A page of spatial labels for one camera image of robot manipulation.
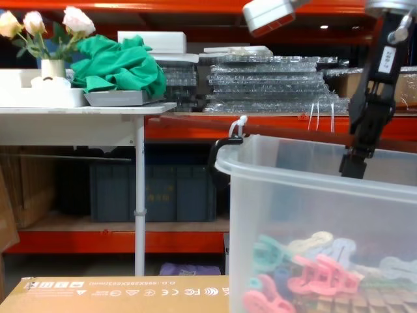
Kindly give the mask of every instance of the white wire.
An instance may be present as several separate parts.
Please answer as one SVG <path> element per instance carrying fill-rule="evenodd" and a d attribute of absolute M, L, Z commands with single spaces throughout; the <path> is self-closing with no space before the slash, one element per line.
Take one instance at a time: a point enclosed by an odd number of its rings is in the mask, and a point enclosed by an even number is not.
<path fill-rule="evenodd" d="M 248 117 L 246 115 L 242 115 L 237 121 L 234 121 L 229 129 L 229 137 L 233 135 L 236 126 L 238 126 L 238 136 L 243 137 L 243 126 L 245 126 L 247 121 Z"/>

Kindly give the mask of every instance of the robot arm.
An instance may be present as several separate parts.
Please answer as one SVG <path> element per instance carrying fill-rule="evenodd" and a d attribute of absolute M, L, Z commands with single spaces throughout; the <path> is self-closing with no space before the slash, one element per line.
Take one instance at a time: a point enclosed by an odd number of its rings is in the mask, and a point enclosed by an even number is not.
<path fill-rule="evenodd" d="M 261 36 L 295 19 L 295 9 L 309 0 L 253 0 L 243 12 L 249 30 Z M 417 0 L 367 0 L 366 12 L 378 18 L 360 85 L 349 106 L 354 143 L 343 156 L 344 177 L 362 179 L 365 159 L 395 113 L 395 87 L 407 56 L 417 17 Z"/>

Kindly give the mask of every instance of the green cloth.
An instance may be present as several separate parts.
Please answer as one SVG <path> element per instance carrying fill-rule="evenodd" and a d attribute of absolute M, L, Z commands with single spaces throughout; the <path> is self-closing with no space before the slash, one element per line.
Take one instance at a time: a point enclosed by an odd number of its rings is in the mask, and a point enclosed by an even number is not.
<path fill-rule="evenodd" d="M 165 93 L 164 72 L 153 57 L 151 50 L 136 36 L 123 43 L 96 35 L 82 40 L 78 50 L 87 59 L 74 63 L 74 87 L 84 88 L 86 93 L 109 90 L 145 90 L 150 97 Z"/>

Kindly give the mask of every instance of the dark storage crate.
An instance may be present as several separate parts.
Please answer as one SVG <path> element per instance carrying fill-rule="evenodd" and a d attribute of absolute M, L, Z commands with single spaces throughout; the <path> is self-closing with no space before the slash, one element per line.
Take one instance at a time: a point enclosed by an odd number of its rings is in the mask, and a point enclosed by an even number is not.
<path fill-rule="evenodd" d="M 133 164 L 92 164 L 91 216 L 96 222 L 134 220 Z M 206 166 L 145 166 L 148 222 L 198 222 L 216 218 L 216 191 Z"/>

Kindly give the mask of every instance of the green leaf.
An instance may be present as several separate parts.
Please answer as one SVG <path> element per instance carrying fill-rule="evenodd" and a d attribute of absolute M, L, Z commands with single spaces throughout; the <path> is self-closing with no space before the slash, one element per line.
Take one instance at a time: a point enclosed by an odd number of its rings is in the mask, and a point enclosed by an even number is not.
<path fill-rule="evenodd" d="M 69 56 L 65 57 L 64 61 L 67 62 L 67 63 L 72 63 L 72 56 L 69 55 Z"/>
<path fill-rule="evenodd" d="M 19 48 L 23 48 L 26 46 L 26 42 L 23 39 L 15 39 L 12 41 L 12 44 Z"/>
<path fill-rule="evenodd" d="M 59 44 L 60 42 L 67 44 L 70 41 L 70 37 L 66 31 L 62 28 L 61 24 L 57 22 L 53 23 L 53 37 L 51 38 L 51 41 L 54 44 Z"/>
<path fill-rule="evenodd" d="M 41 57 L 42 55 L 41 55 L 41 52 L 40 52 L 40 50 L 36 47 L 36 46 L 28 46 L 27 47 L 27 51 L 31 54 L 31 55 L 33 55 L 34 57 Z"/>
<path fill-rule="evenodd" d="M 21 57 L 25 52 L 26 52 L 26 48 L 22 48 L 19 50 L 18 54 L 16 54 L 16 57 Z"/>
<path fill-rule="evenodd" d="M 34 42 L 36 44 L 36 46 L 40 49 L 40 51 L 42 52 L 43 56 L 42 57 L 49 57 L 50 53 L 48 51 L 48 49 L 45 47 L 44 45 L 44 40 L 42 38 L 42 35 L 40 33 L 35 34 L 34 36 Z"/>
<path fill-rule="evenodd" d="M 32 37 L 28 33 L 26 33 L 26 40 L 28 44 L 33 44 Z"/>
<path fill-rule="evenodd" d="M 29 49 L 29 50 L 33 50 L 33 51 L 38 51 L 38 52 L 40 52 L 41 50 L 40 50 L 40 47 L 39 46 L 37 46 L 36 44 L 28 44 L 27 45 L 27 49 Z"/>

